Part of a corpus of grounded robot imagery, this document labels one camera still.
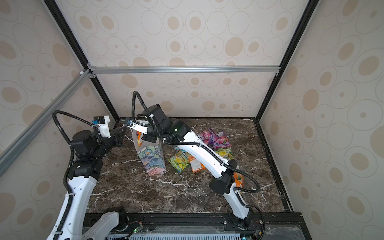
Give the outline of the silver left aluminium rail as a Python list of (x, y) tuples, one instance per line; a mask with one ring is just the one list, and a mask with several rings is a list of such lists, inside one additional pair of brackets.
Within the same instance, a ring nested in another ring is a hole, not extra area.
[(13, 162), (20, 156), (32, 140), (41, 132), (52, 119), (52, 113), (59, 110), (74, 94), (77, 88), (90, 78), (91, 71), (83, 70), (67, 87), (45, 108), (41, 114), (9, 145), (1, 154), (1, 175), (3, 175)]

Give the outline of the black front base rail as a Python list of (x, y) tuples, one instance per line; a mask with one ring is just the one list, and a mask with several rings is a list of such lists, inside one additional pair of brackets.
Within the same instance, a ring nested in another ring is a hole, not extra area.
[(127, 214), (107, 240), (310, 240), (300, 213), (253, 212), (244, 226), (231, 213)]

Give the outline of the silver aluminium rail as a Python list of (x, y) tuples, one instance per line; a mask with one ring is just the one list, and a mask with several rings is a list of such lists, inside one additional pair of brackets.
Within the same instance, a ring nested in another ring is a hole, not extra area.
[(95, 74), (278, 73), (279, 66), (91, 67)]
[(45, 108), (41, 114), (9, 145), (1, 154), (1, 175), (3, 175), (13, 162), (20, 156), (32, 140), (41, 132), (52, 119), (52, 113), (59, 110), (74, 94), (77, 88), (90, 78), (91, 71), (83, 70), (67, 87)]

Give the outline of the white floral paper bag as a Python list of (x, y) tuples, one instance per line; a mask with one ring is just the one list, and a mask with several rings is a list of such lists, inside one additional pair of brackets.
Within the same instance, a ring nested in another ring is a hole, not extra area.
[(160, 140), (157, 139), (156, 143), (144, 141), (141, 147), (138, 148), (135, 130), (131, 129), (132, 140), (136, 152), (144, 165), (149, 176), (162, 174), (166, 171), (164, 154)]

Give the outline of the black right corner post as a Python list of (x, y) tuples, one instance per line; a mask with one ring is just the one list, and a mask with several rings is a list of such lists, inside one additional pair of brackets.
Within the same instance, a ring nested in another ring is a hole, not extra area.
[(306, 27), (307, 27), (313, 13), (315, 12), (316, 7), (318, 6), (318, 3), (319, 3), (319, 0), (308, 1), (308, 4), (307, 4), (307, 6), (303, 12), (302, 17), (299, 20), (298, 26), (294, 31), (293, 37), (292, 37), (291, 41), (289, 42), (288, 48), (287, 48), (287, 50), (283, 56), (283, 59), (280, 63), (280, 70), (277, 73), (277, 75), (273, 78), (273, 81), (272, 81), (272, 83), (271, 83), (271, 85), (267, 91), (267, 94), (266, 94), (266, 96), (262, 102), (260, 110), (259, 110), (259, 112), (255, 118), (256, 123), (260, 122), (263, 114), (265, 113), (266, 108), (268, 107), (268, 105), (272, 99), (272, 96), (274, 95), (274, 92), (275, 92), (277, 86), (279, 85), (279, 82), (280, 82), (281, 78), (283, 77), (283, 74), (285, 73), (285, 70), (286, 70), (288, 64), (290, 63), (291, 58), (292, 58), (301, 38), (302, 38), (302, 36), (306, 30)]

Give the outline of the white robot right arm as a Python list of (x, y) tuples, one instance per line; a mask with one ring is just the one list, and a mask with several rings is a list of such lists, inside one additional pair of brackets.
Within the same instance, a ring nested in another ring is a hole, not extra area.
[[(246, 230), (253, 221), (252, 205), (248, 205), (240, 192), (256, 194), (260, 184), (252, 176), (237, 169), (235, 160), (227, 160), (208, 147), (195, 132), (181, 120), (172, 121), (165, 115), (160, 105), (143, 106), (143, 115), (147, 121), (146, 138), (160, 140), (164, 144), (180, 148), (202, 163), (214, 177), (209, 186), (217, 194), (224, 196), (230, 205), (240, 229)], [(254, 189), (244, 189), (235, 183), (234, 174), (238, 173), (254, 184)]]

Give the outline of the black left corner post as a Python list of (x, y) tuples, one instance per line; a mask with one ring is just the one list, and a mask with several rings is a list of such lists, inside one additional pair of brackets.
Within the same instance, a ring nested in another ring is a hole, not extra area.
[(44, 3), (47, 6), (48, 11), (51, 13), (53, 19), (55, 20), (56, 24), (58, 25), (59, 29), (63, 33), (64, 37), (66, 38), (67, 42), (69, 43), (72, 51), (75, 53), (82, 67), (85, 70), (89, 70), (91, 72), (90, 79), (92, 84), (94, 85), (96, 91), (98, 92), (102, 101), (106, 105), (113, 119), (115, 120), (116, 123), (118, 123), (121, 119), (120, 116), (118, 115), (112, 102), (107, 96), (107, 93), (104, 87), (102, 86), (101, 82), (99, 81), (98, 77), (91, 70), (91, 64), (88, 58), (86, 57), (82, 47), (80, 46), (77, 38), (75, 37), (73, 31), (71, 30), (69, 24), (67, 23), (67, 20), (65, 19), (61, 10), (59, 9), (58, 4), (56, 3), (56, 1), (51, 1), (51, 0), (44, 0)]

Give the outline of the pink candy packet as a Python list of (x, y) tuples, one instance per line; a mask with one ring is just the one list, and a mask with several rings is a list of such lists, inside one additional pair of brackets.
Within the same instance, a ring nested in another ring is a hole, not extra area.
[(216, 133), (216, 136), (217, 136), (217, 139), (214, 140), (214, 142), (212, 143), (213, 148), (215, 150), (224, 149), (224, 148), (230, 149), (232, 147), (232, 144), (230, 143), (230, 141), (228, 140), (224, 132), (218, 132)]

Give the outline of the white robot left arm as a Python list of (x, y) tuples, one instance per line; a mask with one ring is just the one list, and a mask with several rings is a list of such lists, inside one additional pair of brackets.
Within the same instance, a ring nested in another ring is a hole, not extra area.
[(126, 128), (113, 129), (109, 137), (99, 131), (76, 133), (70, 142), (70, 167), (64, 176), (65, 200), (48, 236), (49, 240), (104, 240), (111, 231), (122, 231), (129, 218), (124, 207), (107, 209), (86, 232), (83, 231), (87, 207), (103, 167), (103, 158), (114, 147), (121, 147)]

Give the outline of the yellow green snack packet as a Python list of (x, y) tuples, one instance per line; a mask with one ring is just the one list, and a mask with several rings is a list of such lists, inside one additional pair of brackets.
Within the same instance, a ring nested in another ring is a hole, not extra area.
[(179, 173), (190, 165), (188, 154), (183, 150), (170, 157), (169, 162)]

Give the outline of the silver rear aluminium rail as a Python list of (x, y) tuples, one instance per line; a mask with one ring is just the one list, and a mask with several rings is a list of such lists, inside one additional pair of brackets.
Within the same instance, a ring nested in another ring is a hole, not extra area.
[(278, 73), (279, 66), (91, 67), (95, 74)]

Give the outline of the black corner post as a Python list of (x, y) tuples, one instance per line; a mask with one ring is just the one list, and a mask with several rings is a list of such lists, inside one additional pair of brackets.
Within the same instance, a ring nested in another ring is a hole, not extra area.
[(112, 102), (107, 96), (107, 93), (104, 87), (102, 86), (101, 82), (99, 81), (98, 77), (91, 70), (91, 64), (88, 58), (86, 57), (82, 47), (80, 46), (77, 38), (75, 37), (73, 31), (71, 30), (69, 24), (67, 23), (67, 20), (65, 19), (61, 10), (59, 9), (58, 4), (56, 3), (56, 1), (51, 1), (51, 0), (44, 0), (44, 3), (47, 6), (48, 11), (51, 13), (53, 19), (55, 20), (56, 24), (58, 25), (59, 29), (63, 33), (64, 37), (66, 38), (67, 42), (69, 43), (72, 51), (75, 53), (82, 67), (85, 70), (89, 70), (91, 72), (90, 79), (92, 84), (94, 85), (96, 91), (98, 92), (102, 101), (106, 105), (113, 119), (115, 120), (116, 123), (118, 123), (121, 119), (120, 116), (118, 115)]
[(262, 102), (260, 110), (259, 110), (259, 112), (255, 118), (256, 123), (260, 122), (263, 114), (265, 113), (266, 108), (268, 107), (268, 105), (272, 99), (272, 96), (274, 95), (274, 92), (275, 92), (277, 86), (279, 85), (279, 82), (280, 82), (281, 78), (283, 77), (283, 74), (285, 73), (285, 70), (286, 70), (288, 64), (290, 63), (291, 58), (292, 58), (301, 38), (302, 38), (302, 36), (306, 30), (306, 27), (307, 27), (313, 13), (315, 12), (316, 7), (318, 6), (318, 3), (319, 3), (319, 0), (308, 1), (308, 4), (307, 4), (307, 6), (303, 12), (302, 17), (299, 20), (298, 26), (294, 31), (293, 37), (292, 37), (291, 41), (289, 42), (288, 48), (287, 48), (287, 50), (283, 56), (283, 59), (280, 63), (280, 70), (277, 73), (277, 75), (273, 78), (273, 81), (272, 81), (272, 83), (271, 83), (271, 85), (267, 91), (267, 94), (266, 94), (266, 96)]

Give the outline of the orange snack packet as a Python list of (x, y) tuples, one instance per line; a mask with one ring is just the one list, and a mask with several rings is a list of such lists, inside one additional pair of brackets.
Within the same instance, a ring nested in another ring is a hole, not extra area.
[(187, 153), (187, 156), (188, 156), (188, 160), (191, 165), (193, 173), (197, 173), (206, 169), (206, 167), (203, 164), (201, 164), (195, 157), (193, 157), (189, 153)]
[(239, 173), (234, 173), (236, 187), (243, 188), (244, 187), (244, 176)]

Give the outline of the purple Fox's candy packet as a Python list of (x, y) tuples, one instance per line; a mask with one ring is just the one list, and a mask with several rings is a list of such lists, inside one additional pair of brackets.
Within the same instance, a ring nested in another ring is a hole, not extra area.
[(208, 128), (208, 129), (202, 131), (199, 134), (199, 138), (207, 146), (211, 146), (211, 147), (213, 147), (213, 149), (217, 149), (216, 144), (217, 144), (217, 141), (219, 140), (219, 137), (211, 128)]

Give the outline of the green Fox's spring tea packet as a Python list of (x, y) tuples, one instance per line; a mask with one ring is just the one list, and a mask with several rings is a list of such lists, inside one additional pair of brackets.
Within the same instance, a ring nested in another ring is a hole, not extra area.
[(232, 155), (232, 152), (231, 152), (231, 148), (221, 148), (221, 149), (217, 149), (216, 150), (216, 153), (218, 155), (220, 155), (221, 157), (227, 159), (227, 160), (233, 160), (233, 155)]

